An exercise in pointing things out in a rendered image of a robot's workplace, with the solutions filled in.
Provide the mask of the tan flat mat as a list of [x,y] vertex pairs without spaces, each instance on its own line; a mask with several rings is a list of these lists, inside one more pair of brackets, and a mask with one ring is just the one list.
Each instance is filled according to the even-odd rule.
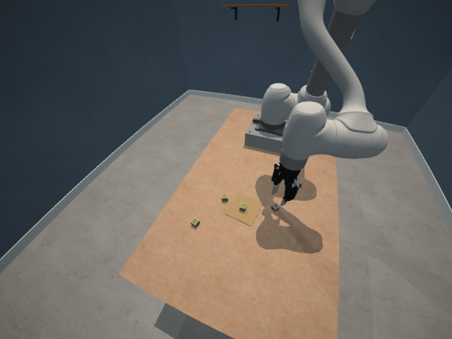
[[[241,203],[247,204],[246,211],[239,210]],[[252,227],[262,204],[258,200],[237,193],[225,214]]]

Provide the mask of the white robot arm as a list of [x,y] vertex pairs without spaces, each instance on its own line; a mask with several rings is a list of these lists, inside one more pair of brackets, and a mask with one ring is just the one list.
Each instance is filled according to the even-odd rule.
[[[388,134],[366,109],[362,85],[343,55],[361,15],[377,0],[334,0],[327,29],[323,19],[327,0],[297,1],[303,35],[318,58],[298,94],[280,83],[267,89],[261,117],[252,120],[258,124],[255,130],[282,136],[280,163],[288,170],[301,170],[309,156],[318,154],[379,155],[387,147]],[[343,96],[343,107],[334,120],[327,119],[331,105],[326,88],[331,78]]]

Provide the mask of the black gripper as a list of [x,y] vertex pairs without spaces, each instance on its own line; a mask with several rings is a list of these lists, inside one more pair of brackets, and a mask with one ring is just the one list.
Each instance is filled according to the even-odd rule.
[[[294,199],[299,188],[302,187],[301,184],[297,183],[297,176],[300,171],[301,170],[294,171],[286,169],[280,162],[274,165],[274,172],[271,178],[271,181],[274,181],[274,186],[271,194],[276,194],[279,189],[280,182],[282,180],[285,181],[285,196],[283,197],[280,206],[283,206],[288,201]],[[294,185],[292,186],[292,184]]]

